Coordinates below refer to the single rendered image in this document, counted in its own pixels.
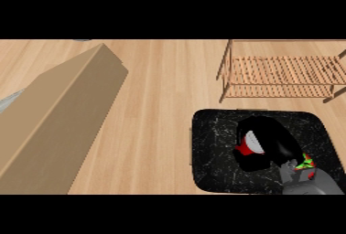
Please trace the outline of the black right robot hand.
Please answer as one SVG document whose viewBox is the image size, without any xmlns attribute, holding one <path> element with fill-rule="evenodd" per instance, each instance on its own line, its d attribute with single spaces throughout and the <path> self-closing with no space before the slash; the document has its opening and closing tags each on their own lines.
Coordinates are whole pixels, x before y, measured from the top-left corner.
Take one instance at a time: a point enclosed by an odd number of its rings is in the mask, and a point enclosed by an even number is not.
<svg viewBox="0 0 346 234">
<path fill-rule="evenodd" d="M 277 119 L 267 116 L 250 116 L 238 122 L 237 126 L 237 145 L 241 144 L 246 133 L 252 131 L 258 137 L 259 144 L 265 154 L 243 155 L 234 149 L 235 161 L 246 172 L 265 170 L 271 167 L 271 163 L 277 166 L 286 164 L 290 160 L 304 163 L 302 147 Z"/>
</svg>

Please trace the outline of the red can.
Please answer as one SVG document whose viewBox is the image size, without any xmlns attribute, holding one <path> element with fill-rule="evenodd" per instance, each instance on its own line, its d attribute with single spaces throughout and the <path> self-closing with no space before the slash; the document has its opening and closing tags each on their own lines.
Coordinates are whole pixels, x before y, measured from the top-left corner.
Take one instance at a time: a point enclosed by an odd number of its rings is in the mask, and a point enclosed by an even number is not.
<svg viewBox="0 0 346 234">
<path fill-rule="evenodd" d="M 241 152 L 243 155 L 265 154 L 261 142 L 252 131 L 246 133 L 241 144 L 235 146 L 235 149 Z"/>
</svg>

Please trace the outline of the black marble tray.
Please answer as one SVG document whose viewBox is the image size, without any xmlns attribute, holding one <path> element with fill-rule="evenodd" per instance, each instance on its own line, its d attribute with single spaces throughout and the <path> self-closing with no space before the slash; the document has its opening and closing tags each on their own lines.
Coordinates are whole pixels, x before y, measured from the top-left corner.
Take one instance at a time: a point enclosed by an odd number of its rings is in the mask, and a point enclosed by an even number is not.
<svg viewBox="0 0 346 234">
<path fill-rule="evenodd" d="M 278 120 L 290 131 L 304 154 L 333 177 L 346 195 L 346 171 L 323 121 L 309 112 L 265 110 L 200 110 L 193 118 L 193 174 L 197 187 L 209 192 L 283 194 L 280 167 L 271 163 L 265 170 L 246 172 L 233 150 L 237 144 L 238 122 L 250 116 Z"/>
</svg>

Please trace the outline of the wooden tiered shelf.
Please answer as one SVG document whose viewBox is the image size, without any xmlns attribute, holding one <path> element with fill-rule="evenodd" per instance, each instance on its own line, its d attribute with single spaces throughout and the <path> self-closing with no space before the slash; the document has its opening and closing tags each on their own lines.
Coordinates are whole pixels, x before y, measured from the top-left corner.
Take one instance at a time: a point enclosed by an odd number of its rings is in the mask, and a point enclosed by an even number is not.
<svg viewBox="0 0 346 234">
<path fill-rule="evenodd" d="M 346 86 L 346 49 L 336 56 L 235 56 L 228 41 L 216 78 L 225 98 L 324 98 Z"/>
</svg>

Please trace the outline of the tan wooden cabinet door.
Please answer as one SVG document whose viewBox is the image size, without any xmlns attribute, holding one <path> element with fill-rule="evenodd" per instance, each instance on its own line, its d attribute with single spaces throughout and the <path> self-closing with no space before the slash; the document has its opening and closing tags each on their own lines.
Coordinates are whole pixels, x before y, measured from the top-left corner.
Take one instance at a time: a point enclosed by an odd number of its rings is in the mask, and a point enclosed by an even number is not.
<svg viewBox="0 0 346 234">
<path fill-rule="evenodd" d="M 128 73 L 99 45 L 24 89 L 0 112 L 0 195 L 70 191 Z"/>
</svg>

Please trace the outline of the grey metal object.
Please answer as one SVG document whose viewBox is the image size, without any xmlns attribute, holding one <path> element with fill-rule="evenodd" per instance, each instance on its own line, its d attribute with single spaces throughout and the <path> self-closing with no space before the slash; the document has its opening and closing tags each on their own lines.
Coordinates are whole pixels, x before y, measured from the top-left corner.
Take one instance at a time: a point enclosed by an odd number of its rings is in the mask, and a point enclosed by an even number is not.
<svg viewBox="0 0 346 234">
<path fill-rule="evenodd" d="M 8 106 L 14 103 L 15 99 L 20 97 L 23 92 L 24 90 L 17 91 L 3 100 L 0 100 L 0 113 L 5 111 Z"/>
</svg>

